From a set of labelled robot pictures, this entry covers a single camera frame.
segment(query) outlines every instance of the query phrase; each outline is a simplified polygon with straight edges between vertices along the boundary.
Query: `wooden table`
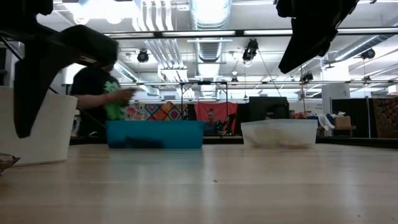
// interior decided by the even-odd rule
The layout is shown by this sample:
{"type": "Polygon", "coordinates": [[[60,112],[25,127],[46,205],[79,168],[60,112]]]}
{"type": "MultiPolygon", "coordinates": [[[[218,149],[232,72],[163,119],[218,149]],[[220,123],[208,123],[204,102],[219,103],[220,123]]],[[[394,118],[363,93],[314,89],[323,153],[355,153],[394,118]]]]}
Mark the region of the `wooden table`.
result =
{"type": "Polygon", "coordinates": [[[398,152],[73,146],[0,177],[0,223],[397,223],[398,152]]]}

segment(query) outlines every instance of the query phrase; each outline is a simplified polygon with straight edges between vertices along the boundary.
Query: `blue plastic bin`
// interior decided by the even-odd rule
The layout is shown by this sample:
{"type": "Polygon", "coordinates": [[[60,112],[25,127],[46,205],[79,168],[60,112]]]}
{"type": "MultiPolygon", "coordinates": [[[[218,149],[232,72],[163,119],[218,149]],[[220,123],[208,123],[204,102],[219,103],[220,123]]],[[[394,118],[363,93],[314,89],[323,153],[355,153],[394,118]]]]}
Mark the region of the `blue plastic bin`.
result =
{"type": "Polygon", "coordinates": [[[200,149],[203,121],[107,121],[110,148],[200,149]]]}

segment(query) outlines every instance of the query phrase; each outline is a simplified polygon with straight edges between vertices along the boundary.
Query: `person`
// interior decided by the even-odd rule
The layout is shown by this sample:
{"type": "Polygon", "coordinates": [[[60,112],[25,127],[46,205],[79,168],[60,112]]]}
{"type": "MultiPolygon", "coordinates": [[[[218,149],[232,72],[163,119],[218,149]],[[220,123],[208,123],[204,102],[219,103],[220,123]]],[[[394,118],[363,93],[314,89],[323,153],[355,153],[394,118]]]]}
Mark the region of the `person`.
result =
{"type": "Polygon", "coordinates": [[[70,94],[78,98],[81,115],[79,137],[97,133],[106,138],[105,122],[124,119],[124,108],[135,93],[134,89],[120,89],[111,74],[114,64],[102,68],[82,68],[73,78],[70,94]]]}
{"type": "Polygon", "coordinates": [[[217,127],[215,122],[214,110],[211,108],[207,111],[207,122],[205,122],[205,136],[216,136],[217,127]]]}

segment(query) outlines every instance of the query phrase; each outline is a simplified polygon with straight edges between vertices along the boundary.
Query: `white bucket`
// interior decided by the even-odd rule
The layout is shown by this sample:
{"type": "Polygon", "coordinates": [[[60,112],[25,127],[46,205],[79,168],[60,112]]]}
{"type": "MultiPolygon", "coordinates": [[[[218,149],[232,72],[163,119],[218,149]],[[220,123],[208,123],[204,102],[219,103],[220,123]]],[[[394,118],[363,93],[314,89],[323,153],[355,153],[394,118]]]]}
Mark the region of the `white bucket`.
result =
{"type": "Polygon", "coordinates": [[[242,123],[247,147],[310,148],[317,137],[317,120],[270,119],[242,123]]]}
{"type": "Polygon", "coordinates": [[[31,135],[19,139],[14,127],[13,96],[12,88],[0,87],[0,152],[20,157],[16,166],[66,160],[77,98],[48,93],[31,135]]]}

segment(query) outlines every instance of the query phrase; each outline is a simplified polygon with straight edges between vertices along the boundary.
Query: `stage light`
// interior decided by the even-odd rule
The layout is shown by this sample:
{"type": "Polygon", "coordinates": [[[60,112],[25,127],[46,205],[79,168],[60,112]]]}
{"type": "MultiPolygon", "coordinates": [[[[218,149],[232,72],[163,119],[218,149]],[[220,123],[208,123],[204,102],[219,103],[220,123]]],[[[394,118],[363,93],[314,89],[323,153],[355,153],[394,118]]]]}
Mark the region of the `stage light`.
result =
{"type": "Polygon", "coordinates": [[[147,53],[147,49],[141,49],[141,50],[139,51],[139,54],[138,54],[138,56],[137,56],[137,60],[138,60],[140,63],[145,63],[145,62],[147,62],[147,61],[149,60],[149,56],[148,56],[148,53],[147,53]]]}
{"type": "Polygon", "coordinates": [[[259,48],[259,44],[257,43],[256,39],[250,39],[248,45],[245,47],[244,52],[243,52],[243,62],[245,63],[245,67],[248,67],[246,65],[246,62],[250,62],[251,60],[254,59],[254,57],[257,54],[257,50],[259,48]]]}
{"type": "Polygon", "coordinates": [[[369,50],[361,53],[361,55],[359,57],[362,58],[363,60],[365,60],[365,59],[372,59],[372,58],[374,58],[374,56],[376,56],[375,51],[373,49],[369,49],[369,50]]]}

